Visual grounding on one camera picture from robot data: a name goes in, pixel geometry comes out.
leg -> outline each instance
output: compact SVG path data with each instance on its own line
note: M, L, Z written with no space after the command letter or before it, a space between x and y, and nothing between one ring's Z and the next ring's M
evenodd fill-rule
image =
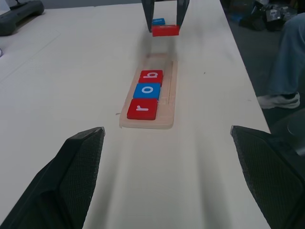
M305 65L305 13L284 25L279 53L270 74L270 95L293 94Z

white table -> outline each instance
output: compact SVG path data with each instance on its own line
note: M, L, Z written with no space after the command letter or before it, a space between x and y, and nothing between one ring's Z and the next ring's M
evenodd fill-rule
M267 229L247 188L231 125L269 131L222 7L192 0L175 37L178 83L169 130L119 128L119 113L147 37L141 4L47 10L11 38L23 55L0 58L0 222L66 138L96 126L106 136L84 229ZM175 2L155 17L175 20ZM17 42L37 38L32 55Z

floor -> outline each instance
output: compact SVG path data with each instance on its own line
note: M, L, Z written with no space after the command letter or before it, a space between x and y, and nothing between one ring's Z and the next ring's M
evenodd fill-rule
M257 96L264 95L266 93L268 73L277 54L280 32L269 32L267 30L252 31L238 26L234 21L228 20L228 22L248 71L255 93ZM302 76L299 84L301 105L297 109L293 110L281 108L263 110L269 127L282 118L305 108L305 101L302 100L302 98L305 98L305 74L302 74Z

